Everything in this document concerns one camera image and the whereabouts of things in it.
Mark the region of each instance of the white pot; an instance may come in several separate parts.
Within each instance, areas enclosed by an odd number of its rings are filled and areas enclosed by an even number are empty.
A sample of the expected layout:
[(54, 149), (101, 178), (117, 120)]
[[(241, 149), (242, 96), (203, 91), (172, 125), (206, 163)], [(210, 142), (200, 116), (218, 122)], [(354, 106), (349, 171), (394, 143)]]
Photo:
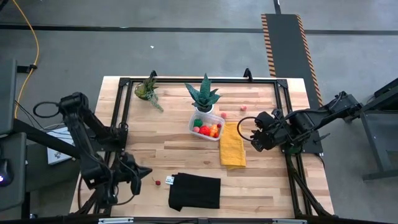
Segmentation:
[(212, 105), (211, 109), (209, 111), (207, 111), (207, 112), (202, 112), (202, 111), (198, 110), (198, 108), (196, 106), (194, 106), (194, 107), (195, 107), (195, 111), (199, 111), (201, 113), (207, 113), (207, 114), (212, 114), (213, 110), (214, 110), (214, 105)]

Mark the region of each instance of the clear plastic bin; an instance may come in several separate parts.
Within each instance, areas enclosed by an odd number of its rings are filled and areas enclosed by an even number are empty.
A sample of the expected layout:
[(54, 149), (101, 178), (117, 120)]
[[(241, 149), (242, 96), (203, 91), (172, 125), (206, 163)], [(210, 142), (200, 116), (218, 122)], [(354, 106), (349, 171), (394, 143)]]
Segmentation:
[[(201, 119), (203, 121), (203, 125), (206, 125), (209, 128), (213, 124), (221, 124), (221, 128), (218, 131), (218, 138), (213, 138), (210, 136), (205, 136), (204, 134), (199, 134), (199, 133), (194, 132), (193, 131), (193, 122), (195, 119)], [(191, 120), (189, 121), (188, 129), (191, 134), (194, 134), (198, 137), (201, 137), (201, 138), (204, 138), (204, 139), (207, 139), (210, 141), (218, 141), (218, 140), (220, 140), (220, 137), (223, 134), (224, 125), (225, 125), (225, 120), (223, 118), (220, 118), (220, 117), (212, 115), (212, 114), (202, 113), (200, 111), (195, 111), (195, 113), (191, 117)]]

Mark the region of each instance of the wooden tabletop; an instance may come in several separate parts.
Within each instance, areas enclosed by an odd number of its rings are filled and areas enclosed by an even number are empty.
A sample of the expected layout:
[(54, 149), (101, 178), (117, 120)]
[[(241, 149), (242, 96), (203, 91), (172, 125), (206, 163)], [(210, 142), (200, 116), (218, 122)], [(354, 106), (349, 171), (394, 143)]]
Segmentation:
[[(120, 77), (104, 77), (95, 115), (109, 126)], [(304, 81), (287, 79), (294, 110), (308, 108)], [(188, 132), (188, 122), (193, 114), (193, 100), (183, 83), (158, 83), (156, 93), (161, 113), (150, 102), (131, 96), (127, 139), (127, 152), (139, 165), (151, 167), (153, 172), (142, 180), (141, 194), (126, 205), (114, 206), (112, 216), (130, 217), (225, 217), (225, 218), (290, 218), (294, 217), (285, 159), (279, 148), (257, 152), (250, 142), (244, 141), (247, 166), (227, 170), (220, 164), (219, 142), (210, 142)], [(270, 84), (212, 84), (222, 95), (215, 105), (214, 114), (226, 112), (226, 122), (239, 121), (245, 116), (276, 108), (274, 87)], [(119, 121), (124, 96), (120, 106)], [(246, 105), (247, 111), (240, 111)], [(255, 129), (253, 121), (243, 123), (243, 134)], [(307, 184), (314, 196), (333, 213), (325, 171), (319, 158), (303, 154)], [(169, 208), (169, 185), (166, 176), (184, 172), (221, 179), (220, 209), (184, 207), (181, 212)], [(156, 186), (154, 180), (160, 180)], [(300, 208), (304, 211), (302, 193), (297, 191)], [(83, 182), (83, 203), (91, 195)], [(119, 184), (119, 202), (130, 198), (130, 186)], [(77, 188), (71, 212), (77, 210)]]

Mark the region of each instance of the yellow cable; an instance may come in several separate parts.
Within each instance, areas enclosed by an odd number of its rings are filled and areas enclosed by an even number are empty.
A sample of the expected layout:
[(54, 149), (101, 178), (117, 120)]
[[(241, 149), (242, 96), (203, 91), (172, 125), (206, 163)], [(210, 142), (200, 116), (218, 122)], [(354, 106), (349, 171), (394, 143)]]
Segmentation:
[[(24, 12), (23, 12), (22, 9), (20, 9), (20, 7), (18, 6), (18, 3), (17, 3), (15, 0), (12, 0), (12, 1), (14, 2), (15, 6), (17, 6), (17, 8), (18, 8), (19, 12), (22, 14), (22, 16), (25, 18), (26, 23), (29, 25), (30, 30), (31, 30), (32, 33), (33, 33), (33, 36), (35, 37), (36, 47), (37, 47), (37, 53), (36, 53), (35, 62), (34, 62), (33, 64), (34, 64), (34, 65), (37, 65), (37, 59), (39, 59), (40, 47), (39, 47), (39, 41), (37, 40), (37, 37), (36, 37), (36, 33), (35, 33), (35, 31), (33, 30), (32, 26), (30, 25), (29, 20), (26, 18)], [(21, 88), (21, 90), (19, 91), (19, 94), (18, 94), (18, 99), (17, 99), (17, 102), (18, 102), (18, 103), (19, 103), (19, 100), (21, 99), (22, 92), (24, 91), (25, 85), (26, 85), (27, 81), (29, 80), (30, 76), (33, 74), (33, 71), (34, 71), (34, 69), (32, 68), (32, 69), (30, 70), (28, 76), (26, 77), (26, 79), (25, 79), (25, 81), (24, 81), (24, 84), (22, 84), (22, 88)], [(19, 106), (18, 106), (18, 104), (17, 104), (16, 107), (15, 107), (15, 114), (14, 114), (14, 117), (15, 117), (15, 118), (17, 118), (18, 108), (19, 108)]]

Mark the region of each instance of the orange toy fruit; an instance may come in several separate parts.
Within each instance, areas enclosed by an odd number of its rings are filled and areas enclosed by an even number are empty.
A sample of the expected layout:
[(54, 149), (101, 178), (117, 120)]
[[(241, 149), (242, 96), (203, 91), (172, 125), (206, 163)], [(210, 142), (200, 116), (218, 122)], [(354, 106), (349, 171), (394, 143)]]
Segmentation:
[(203, 125), (200, 129), (199, 129), (199, 134), (204, 134), (205, 136), (209, 136), (210, 134), (210, 128), (206, 125)]
[(214, 134), (216, 134), (217, 132), (218, 132), (217, 124), (211, 125), (209, 136), (214, 137)]

